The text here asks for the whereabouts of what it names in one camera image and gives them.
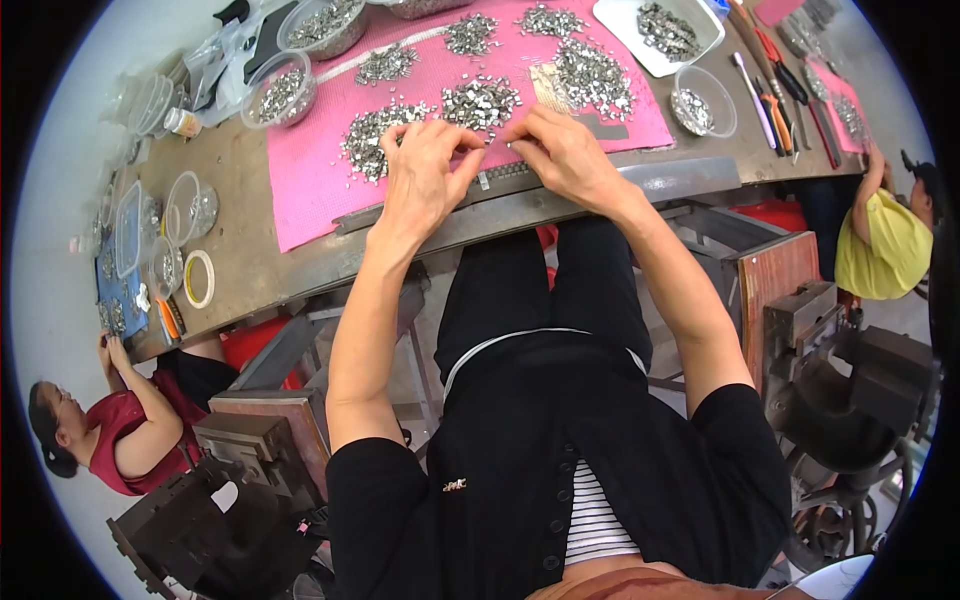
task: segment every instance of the blue mat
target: blue mat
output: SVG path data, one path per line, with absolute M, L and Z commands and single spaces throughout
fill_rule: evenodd
M 126 340 L 134 333 L 147 326 L 147 314 L 142 310 L 139 310 L 137 311 L 137 315 L 134 316 L 131 310 L 133 307 L 133 299 L 136 297 L 137 292 L 140 291 L 139 268 L 134 269 L 133 273 L 126 277 L 128 291 L 126 296 L 123 293 L 123 283 L 116 276 L 115 261 L 113 267 L 113 277 L 110 280 L 107 280 L 107 277 L 104 276 L 103 260 L 104 256 L 107 255 L 107 252 L 114 252 L 115 242 L 113 238 L 114 235 L 111 234 L 107 242 L 104 244 L 104 248 L 100 251 L 100 255 L 97 256 L 93 263 L 95 272 L 97 274 L 97 301 L 104 300 L 109 308 L 112 299 L 120 299 L 120 303 L 123 305 L 124 323 L 127 326 L 124 332 L 120 335 L 120 339 Z

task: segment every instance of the white tray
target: white tray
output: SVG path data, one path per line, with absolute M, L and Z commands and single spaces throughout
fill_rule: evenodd
M 703 0 L 657 0 L 668 11 L 685 20 L 697 35 L 704 50 L 690 60 L 670 62 L 655 48 L 643 43 L 644 36 L 636 29 L 637 9 L 654 0 L 600 0 L 593 5 L 593 16 L 622 41 L 640 64 L 654 77 L 673 75 L 680 67 L 691 64 L 720 45 L 723 41 L 723 23 Z

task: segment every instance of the red shirt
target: red shirt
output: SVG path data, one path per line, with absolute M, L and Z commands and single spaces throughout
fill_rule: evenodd
M 183 395 L 172 372 L 157 369 L 150 382 L 166 396 L 173 409 L 183 419 L 183 437 L 194 461 L 200 459 L 200 447 L 190 425 L 206 417 L 199 406 Z M 125 495 L 143 495 L 163 483 L 177 471 L 186 472 L 189 467 L 180 449 L 174 446 L 149 473 L 143 477 L 127 479 L 117 470 L 113 447 L 124 436 L 146 422 L 143 407 L 136 394 L 127 390 L 115 392 L 94 404 L 86 413 L 86 426 L 93 429 L 100 425 L 100 439 L 90 458 L 90 472 L 100 477 L 112 489 Z

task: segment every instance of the roll of tape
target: roll of tape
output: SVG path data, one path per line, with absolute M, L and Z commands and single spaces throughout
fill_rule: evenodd
M 190 284 L 190 274 L 193 270 L 193 263 L 197 262 L 198 259 L 200 259 L 206 267 L 206 295 L 203 300 L 197 300 L 197 297 L 193 294 L 193 286 Z M 186 268 L 183 273 L 183 287 L 186 290 L 186 298 L 194 308 L 206 308 L 206 306 L 210 304 L 210 301 L 213 299 L 214 277 L 213 261 L 210 260 L 209 254 L 202 250 L 194 250 L 187 255 Z

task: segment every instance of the black cardigan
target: black cardigan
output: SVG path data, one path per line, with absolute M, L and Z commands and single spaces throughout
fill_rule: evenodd
M 786 539 L 789 477 L 756 391 L 720 388 L 685 420 L 624 348 L 544 331 L 460 370 L 429 476 L 384 439 L 334 454 L 337 581 L 347 598 L 497 599 L 561 581 L 580 457 L 647 562 L 752 587 Z

